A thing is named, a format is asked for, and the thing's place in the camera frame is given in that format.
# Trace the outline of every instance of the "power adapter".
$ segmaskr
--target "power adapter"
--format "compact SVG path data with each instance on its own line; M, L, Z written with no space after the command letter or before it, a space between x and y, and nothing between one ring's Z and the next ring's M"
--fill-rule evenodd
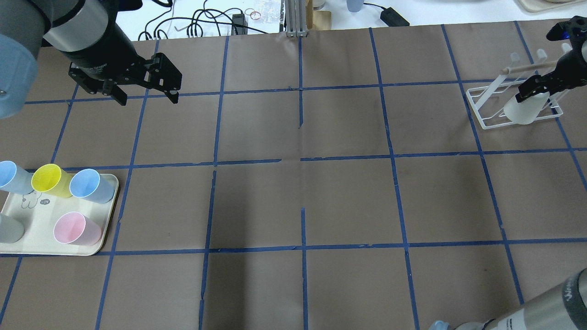
M246 35L247 34L247 28L245 28L245 26L247 25L247 18L245 17L244 14L233 14L232 15L232 22L234 24L238 24L238 25L242 25L242 26L232 26L232 29L230 31L231 35Z
M410 22L391 7L381 12L381 20L388 26L410 26Z

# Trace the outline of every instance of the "white tray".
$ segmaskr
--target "white tray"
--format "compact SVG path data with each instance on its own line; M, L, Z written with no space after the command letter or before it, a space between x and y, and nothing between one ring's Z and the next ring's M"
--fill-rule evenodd
M104 244L106 229L112 217L114 202L118 195L118 178L105 174L106 180L114 186L114 197L106 204L93 203L81 198L61 198L34 191L28 195L10 193L2 208L6 214L25 225L25 233L15 243L0 243L0 253L10 254L56 254L92 255ZM90 246L62 244L53 237L53 227L62 215L78 211L102 228L100 240Z
M585 0L575 0L572 2L549 2L544 0L518 0L518 2L529 12L541 12L548 9L558 8L560 6L567 6L572 4L578 4L579 2L583 2Z

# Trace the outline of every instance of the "pink cup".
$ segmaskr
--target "pink cup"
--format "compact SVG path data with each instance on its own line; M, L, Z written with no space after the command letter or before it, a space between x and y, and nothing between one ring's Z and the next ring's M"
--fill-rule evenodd
M63 244L94 245L102 236L102 229L80 212L69 212L57 220L53 236Z

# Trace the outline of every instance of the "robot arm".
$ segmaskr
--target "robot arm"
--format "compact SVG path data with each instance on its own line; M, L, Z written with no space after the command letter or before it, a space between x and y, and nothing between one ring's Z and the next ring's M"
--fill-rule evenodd
M553 95L565 89L587 85L587 18L575 16L556 24L546 35L550 41L570 39L572 50L558 60L556 68L546 75L534 75L519 87L518 103L539 93Z
M137 54L116 24L118 8L118 0L0 0L0 118L22 108L43 38L72 61L69 76L88 93L125 105L119 85L140 85L177 103L181 72L163 53Z

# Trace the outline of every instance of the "grid square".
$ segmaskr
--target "grid square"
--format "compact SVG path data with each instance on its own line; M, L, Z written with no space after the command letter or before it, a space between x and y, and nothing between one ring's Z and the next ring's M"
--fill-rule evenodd
M149 60L151 56L155 53L155 44L157 41L149 40L149 41L133 41L132 44L134 49L137 51L139 56ZM120 88L128 95L128 96L143 96L145 95L145 88L139 85L120 85ZM110 99L110 96L104 96L100 93L97 94L88 94L86 93L83 88L79 88L77 90L77 94L75 96L76 100L78 99Z
M369 30L312 31L302 38L303 85L377 84Z
M384 88L396 154L477 151L457 84Z
M224 38L184 38L160 40L158 52L164 53L183 75L182 93L220 91ZM202 56L202 51L214 56ZM152 89L149 94L163 93Z
M0 258L0 301L2 303L8 293L17 260L18 258Z
M298 92L225 95L218 160L299 159Z
M575 156L577 157L577 160L579 161L579 165L581 166L581 169L583 170L583 174L587 175L587 151L576 151Z
M299 245L299 162L218 168L212 248Z
M99 173L110 173L114 174L118 178L119 182L119 190L118 190L118 198L114 202L114 211L112 211L112 218L110 218L110 223L108 224L108 228L104 235L106 235L106 239L104 240L104 245L100 249L101 252L110 252L112 249L112 242L114 241L114 235L116 234L116 225L119 220L120 216L120 207L122 205L122 199L124 197L124 189L126 188L126 179L129 175L128 170L98 170Z
M3 330L93 329L108 257L24 258Z
M501 240L479 156L396 159L410 241Z
M204 248L212 168L134 169L116 249Z
M464 84L465 90L475 87L488 86L490 83ZM479 95L480 92L473 92L472 95ZM502 94L491 96L481 108L481 114L489 117L492 113L500 110L505 103L518 93L517 87L509 88ZM541 116L550 115L550 110L544 110ZM512 125L495 129L484 130L479 121L473 115L473 121L477 128L477 136L484 151L494 150L532 150L532 149L558 149L566 148L562 138L561 130L554 119L545 119L534 122L530 125Z
M559 285L587 264L587 243L515 244L510 249L526 301Z
M302 163L310 245L400 243L389 159Z
M571 146L575 148L587 147L587 111L585 111L585 88L579 87L569 93L559 102L565 112L560 120Z
M308 321L320 330L413 329L404 250L309 250Z
M69 76L71 61L53 47L42 47L37 57L38 72L27 101L69 100L76 82Z
M457 79L440 25L373 29L373 37L383 83Z
M74 102L56 163L63 167L127 165L143 100Z
M561 45L563 43L569 43L566 41L549 41L546 38L546 34L550 29L558 22L565 21L564 19L544 19L540 21L520 21L518 22L519 29L522 31L524 41L532 54L534 60L538 59L536 51L543 49L548 55L548 60L557 60L560 58L562 53Z
M203 329L302 329L302 253L211 254L204 299Z
M0 120L2 157L24 169L50 163L67 112L66 103L25 105L17 115Z
M214 160L218 96L147 101L136 164L200 163Z
M203 261L202 254L117 256L100 329L194 328Z
M302 155L389 154L378 88L303 94Z
M263 60L259 60L259 54L265 54ZM290 38L285 32L231 36L224 90L298 87L298 57L298 38Z
M587 191L568 152L485 159L509 239L587 236Z
M463 80L495 79L513 52L519 65L530 64L513 22L446 25L446 32Z
M485 322L519 306L503 245L411 248L410 261L421 328Z

